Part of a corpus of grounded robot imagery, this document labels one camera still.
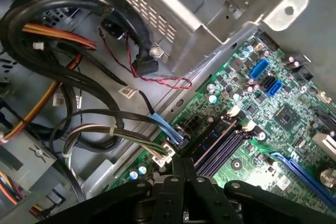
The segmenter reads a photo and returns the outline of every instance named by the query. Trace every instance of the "white label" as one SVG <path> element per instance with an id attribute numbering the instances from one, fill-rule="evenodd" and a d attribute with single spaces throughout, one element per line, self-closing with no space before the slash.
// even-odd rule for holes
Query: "white label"
<path id="1" fill-rule="evenodd" d="M 277 182 L 277 186 L 281 189 L 281 190 L 286 190 L 287 187 L 290 185 L 291 181 L 289 180 L 289 178 L 287 178 L 285 175 L 283 175 Z"/>
<path id="2" fill-rule="evenodd" d="M 82 108 L 82 97 L 77 95 L 76 96 L 76 102 L 77 102 L 77 109 L 80 110 Z M 52 105 L 54 107 L 59 107 L 59 106 L 66 105 L 64 95 L 61 94 L 61 93 L 54 94 L 54 98 L 52 100 Z"/>
<path id="3" fill-rule="evenodd" d="M 134 94 L 136 94 L 139 90 L 132 87 L 132 86 L 127 86 L 119 90 L 119 93 L 122 94 L 124 97 L 127 99 L 131 99 Z"/>

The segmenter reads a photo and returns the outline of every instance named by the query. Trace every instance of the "power connector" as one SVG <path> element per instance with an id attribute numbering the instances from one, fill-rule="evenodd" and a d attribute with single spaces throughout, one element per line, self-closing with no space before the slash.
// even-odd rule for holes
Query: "power connector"
<path id="1" fill-rule="evenodd" d="M 137 57 L 137 59 L 132 63 L 132 67 L 139 76 L 145 76 L 146 74 L 158 72 L 159 63 L 151 56 L 141 58 Z"/>
<path id="2" fill-rule="evenodd" d="M 172 157 L 176 154 L 176 151 L 168 143 L 165 143 L 163 148 L 167 151 L 166 155 L 162 155 L 160 159 L 155 156 L 152 157 L 153 161 L 160 167 L 163 167 L 165 164 L 169 164 L 172 161 Z"/>

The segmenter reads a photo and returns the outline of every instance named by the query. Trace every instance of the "motherboard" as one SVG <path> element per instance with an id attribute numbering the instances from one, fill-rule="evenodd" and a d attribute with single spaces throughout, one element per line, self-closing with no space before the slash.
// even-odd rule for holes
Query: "motherboard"
<path id="1" fill-rule="evenodd" d="M 242 180 L 336 217 L 336 106 L 309 63 L 257 30 L 171 122 L 181 138 L 155 138 L 167 155 L 144 151 L 110 188 L 164 174 L 177 155 L 221 187 Z"/>

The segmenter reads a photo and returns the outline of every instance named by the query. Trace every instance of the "green circuit board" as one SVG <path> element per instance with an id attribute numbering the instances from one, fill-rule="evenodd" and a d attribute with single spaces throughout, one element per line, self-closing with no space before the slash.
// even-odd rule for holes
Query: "green circuit board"
<path id="1" fill-rule="evenodd" d="M 208 127 L 211 118 L 236 105 L 246 114 L 247 120 L 253 120 L 267 134 L 267 140 L 261 142 L 252 139 L 243 144 L 214 175 L 218 184 L 223 187 L 231 180 L 242 180 L 336 217 L 336 213 L 320 201 L 287 167 L 279 162 L 279 166 L 274 169 L 264 158 L 260 158 L 261 155 L 267 156 L 270 152 L 280 152 L 284 156 L 292 157 L 306 172 L 316 178 L 317 171 L 322 165 L 334 162 L 312 140 L 312 136 L 322 127 L 322 123 L 311 108 L 319 106 L 327 112 L 336 113 L 335 104 L 323 103 L 317 97 L 319 88 L 312 81 L 302 82 L 292 75 L 292 71 L 282 63 L 286 55 L 280 49 L 273 52 L 267 50 L 269 55 L 266 55 L 266 59 L 270 63 L 268 73 L 283 83 L 281 90 L 273 97 L 261 90 L 247 91 L 247 75 L 260 59 L 254 59 L 253 57 L 257 55 L 254 53 L 250 53 L 244 59 L 242 55 L 250 45 L 254 45 L 255 48 L 256 45 L 259 47 L 262 45 L 263 50 L 267 49 L 258 38 L 260 33 L 261 31 L 256 31 L 243 43 L 171 122 L 172 126 L 184 127 L 195 115 L 199 118 L 199 125 L 197 130 L 190 134 L 189 143 L 182 149 L 176 149 L 176 155 L 183 156 L 193 141 Z M 209 91 L 209 84 L 213 84 L 215 89 Z M 209 102 L 210 95 L 216 96 L 215 103 Z M 284 119 L 283 115 L 289 116 L 289 120 L 285 122 L 281 120 Z M 166 141 L 166 137 L 160 133 L 154 141 L 162 143 Z M 239 168 L 234 165 L 237 161 L 240 163 Z M 129 170 L 137 169 L 140 164 L 148 168 L 147 174 L 158 170 L 158 166 L 152 161 L 152 156 L 146 151 Z M 110 188 L 127 182 L 129 170 Z"/>

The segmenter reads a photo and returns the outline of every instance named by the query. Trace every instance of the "cable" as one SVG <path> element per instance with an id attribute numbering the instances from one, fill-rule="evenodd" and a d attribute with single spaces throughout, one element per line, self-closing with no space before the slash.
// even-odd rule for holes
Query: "cable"
<path id="1" fill-rule="evenodd" d="M 124 64 L 122 64 L 113 54 L 113 52 L 111 51 L 111 49 L 109 48 L 107 41 L 104 37 L 104 33 L 102 31 L 101 28 L 99 28 L 99 35 L 103 41 L 105 50 L 112 56 L 112 58 L 115 60 L 115 62 L 117 64 L 119 64 L 123 69 L 125 69 L 127 72 L 133 74 L 134 76 L 136 76 L 137 78 L 142 79 L 143 81 L 147 81 L 147 82 L 156 82 L 160 85 L 164 85 L 168 88 L 172 88 L 172 89 L 179 89 L 179 90 L 185 90 L 185 89 L 190 89 L 192 87 L 192 82 L 191 80 L 187 79 L 187 78 L 178 78 L 178 77 L 169 77 L 169 78 L 158 78 L 158 79 L 151 79 L 151 78 L 146 78 L 146 77 L 142 77 L 139 76 L 136 72 L 136 70 L 133 68 L 132 66 L 132 59 L 131 59 L 131 50 L 129 47 L 129 43 L 128 43 L 128 36 L 126 37 L 126 48 L 127 48 L 127 58 L 128 58 L 128 63 L 130 65 L 130 69 L 128 67 L 126 67 Z M 188 83 L 188 85 L 186 87 L 182 87 L 182 86 L 172 86 L 170 84 L 167 84 L 166 81 L 186 81 Z"/>

